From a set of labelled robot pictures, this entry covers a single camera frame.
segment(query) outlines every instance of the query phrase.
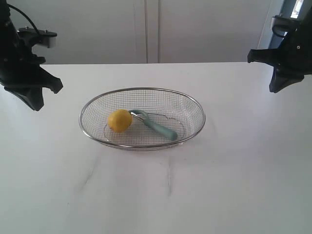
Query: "table surface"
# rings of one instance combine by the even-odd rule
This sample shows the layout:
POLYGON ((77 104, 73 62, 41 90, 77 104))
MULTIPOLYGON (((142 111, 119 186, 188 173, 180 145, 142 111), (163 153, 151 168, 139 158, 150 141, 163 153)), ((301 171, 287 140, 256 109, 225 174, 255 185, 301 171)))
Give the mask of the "table surface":
POLYGON ((307 234, 312 230, 312 79, 269 93, 264 64, 46 65, 60 77, 34 112, 0 90, 0 233, 307 234), (91 98, 160 87, 193 96, 203 131, 155 152, 80 130, 91 98))

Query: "wire mesh basket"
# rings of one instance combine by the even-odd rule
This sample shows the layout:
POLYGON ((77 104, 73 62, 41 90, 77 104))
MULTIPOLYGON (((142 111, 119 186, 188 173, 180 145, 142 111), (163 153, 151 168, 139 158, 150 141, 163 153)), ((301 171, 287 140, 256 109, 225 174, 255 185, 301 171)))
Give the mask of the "wire mesh basket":
POLYGON ((196 136, 204 127, 205 113, 192 97, 159 88, 129 88, 101 94, 82 109, 79 125, 91 139, 125 150, 158 150, 169 148, 196 136), (110 113, 118 109, 140 109, 157 124, 174 130, 171 141, 133 118, 123 133, 115 133, 107 125, 110 113))

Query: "peeler handle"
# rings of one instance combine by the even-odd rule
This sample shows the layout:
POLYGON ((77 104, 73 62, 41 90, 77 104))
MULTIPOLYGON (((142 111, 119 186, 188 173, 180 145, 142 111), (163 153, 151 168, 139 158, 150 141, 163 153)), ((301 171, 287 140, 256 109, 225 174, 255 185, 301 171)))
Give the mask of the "peeler handle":
POLYGON ((169 128, 166 128, 158 123, 155 123, 149 119, 145 119, 143 123, 153 129, 154 131, 158 132, 159 134, 162 134, 164 137, 166 137, 169 140, 176 140, 177 139, 177 133, 169 128))

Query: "lemon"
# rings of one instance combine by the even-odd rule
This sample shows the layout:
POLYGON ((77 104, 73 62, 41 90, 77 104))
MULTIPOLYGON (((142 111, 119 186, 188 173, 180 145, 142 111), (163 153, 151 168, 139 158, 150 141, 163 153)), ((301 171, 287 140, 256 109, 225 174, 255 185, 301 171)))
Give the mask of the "lemon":
POLYGON ((107 119, 108 126, 115 133, 126 131, 132 123, 132 115, 127 110, 116 110, 107 119))

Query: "light blue handle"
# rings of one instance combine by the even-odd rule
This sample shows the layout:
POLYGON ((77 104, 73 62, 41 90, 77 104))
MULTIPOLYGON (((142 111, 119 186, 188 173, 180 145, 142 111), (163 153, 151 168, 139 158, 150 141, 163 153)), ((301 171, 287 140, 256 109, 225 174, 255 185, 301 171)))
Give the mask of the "light blue handle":
POLYGON ((155 123, 150 120, 148 117, 148 114, 142 110, 130 110, 130 113, 133 112, 134 114, 140 114, 144 116, 143 123, 149 127, 150 129, 153 129, 154 131, 158 132, 159 134, 163 135, 169 140, 176 140, 177 139, 177 133, 169 128, 166 128, 158 123, 155 123))

